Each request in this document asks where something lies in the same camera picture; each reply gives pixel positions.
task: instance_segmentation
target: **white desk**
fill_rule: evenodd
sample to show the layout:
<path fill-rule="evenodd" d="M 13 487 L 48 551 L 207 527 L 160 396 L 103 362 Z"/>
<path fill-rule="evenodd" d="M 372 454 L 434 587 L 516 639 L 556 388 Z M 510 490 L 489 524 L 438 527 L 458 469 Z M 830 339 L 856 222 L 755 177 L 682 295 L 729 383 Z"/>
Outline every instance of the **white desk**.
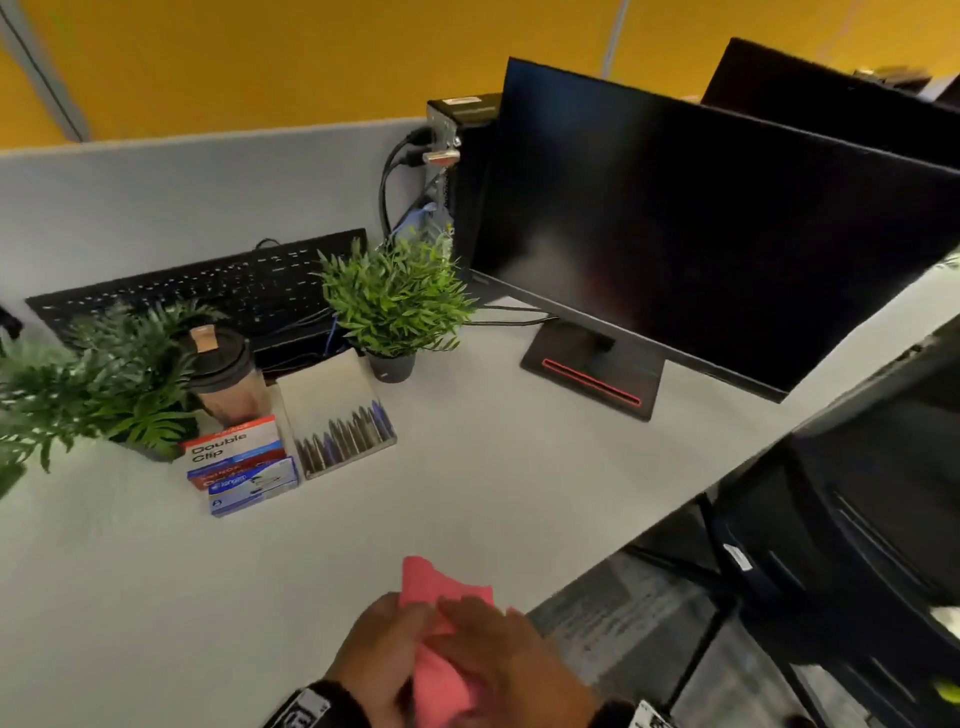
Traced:
<path fill-rule="evenodd" d="M 466 329 L 379 386 L 395 447 L 222 520 L 177 467 L 55 453 L 0 502 L 0 725 L 255 726 L 406 554 L 529 610 L 960 310 L 934 278 L 780 405 L 668 364 L 650 424 L 523 372 L 532 328 Z"/>

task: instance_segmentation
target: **monitor stand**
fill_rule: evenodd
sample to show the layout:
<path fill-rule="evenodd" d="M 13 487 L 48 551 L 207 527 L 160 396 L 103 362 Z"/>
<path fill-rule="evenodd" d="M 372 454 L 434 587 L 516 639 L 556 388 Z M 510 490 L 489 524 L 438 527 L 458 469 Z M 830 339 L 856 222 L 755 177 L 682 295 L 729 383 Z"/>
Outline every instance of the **monitor stand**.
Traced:
<path fill-rule="evenodd" d="M 664 357 L 568 321 L 548 321 L 520 366 L 643 422 L 653 413 Z"/>

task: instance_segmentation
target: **gray carpet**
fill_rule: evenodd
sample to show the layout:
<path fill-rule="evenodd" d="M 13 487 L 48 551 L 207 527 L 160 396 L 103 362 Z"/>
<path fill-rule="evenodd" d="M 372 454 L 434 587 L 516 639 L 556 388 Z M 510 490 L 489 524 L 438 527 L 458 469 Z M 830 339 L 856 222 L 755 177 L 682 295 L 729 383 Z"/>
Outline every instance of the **gray carpet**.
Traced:
<path fill-rule="evenodd" d="M 658 524 L 639 543 L 708 563 L 703 529 L 688 511 Z M 618 553 L 530 617 L 600 693 L 657 704 L 680 677 L 712 612 L 698 587 Z M 866 728 L 866 712 L 828 674 L 808 667 L 804 677 L 836 728 Z M 785 717 L 801 713 L 773 663 L 735 621 L 710 648 L 674 719 L 686 728 L 777 728 Z"/>

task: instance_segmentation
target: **potted plant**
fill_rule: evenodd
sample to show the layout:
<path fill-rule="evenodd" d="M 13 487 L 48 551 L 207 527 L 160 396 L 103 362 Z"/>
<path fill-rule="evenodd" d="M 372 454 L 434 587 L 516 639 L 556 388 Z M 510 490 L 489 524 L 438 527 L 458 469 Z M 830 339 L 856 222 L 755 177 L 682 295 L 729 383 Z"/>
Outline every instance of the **potted plant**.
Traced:
<path fill-rule="evenodd" d="M 0 496 L 39 454 L 78 438 L 109 439 L 158 460 L 171 460 L 197 432 L 184 385 L 191 358 L 177 338 L 192 323 L 219 318 L 195 303 L 133 315 L 119 304 L 71 329 L 75 349 L 23 339 L 3 342 L 0 356 Z"/>
<path fill-rule="evenodd" d="M 353 241 L 349 258 L 321 254 L 324 296 L 336 322 L 363 350 L 380 381 L 403 381 L 417 351 L 450 352 L 475 299 L 440 246 L 393 239 L 374 250 Z"/>

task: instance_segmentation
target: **red stripe on monitor base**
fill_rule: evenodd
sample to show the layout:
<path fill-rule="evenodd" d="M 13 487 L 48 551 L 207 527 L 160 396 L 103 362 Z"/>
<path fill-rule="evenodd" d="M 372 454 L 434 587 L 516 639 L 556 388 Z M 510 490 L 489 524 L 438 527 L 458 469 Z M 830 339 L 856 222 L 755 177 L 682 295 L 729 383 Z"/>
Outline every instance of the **red stripe on monitor base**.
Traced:
<path fill-rule="evenodd" d="M 583 372 L 578 372 L 576 369 L 570 369 L 565 364 L 561 364 L 559 361 L 554 361 L 553 359 L 543 359 L 541 362 L 545 369 L 549 369 L 551 372 L 556 372 L 561 376 L 566 376 L 567 378 L 573 379 L 574 381 L 583 384 L 585 387 L 591 387 L 592 389 L 599 390 L 605 395 L 609 395 L 616 400 L 620 400 L 625 404 L 629 404 L 632 407 L 640 407 L 643 402 L 640 397 L 630 394 L 629 392 L 623 392 L 616 387 L 611 387 L 609 384 L 600 381 L 599 379 L 594 379 L 592 376 L 585 375 Z"/>

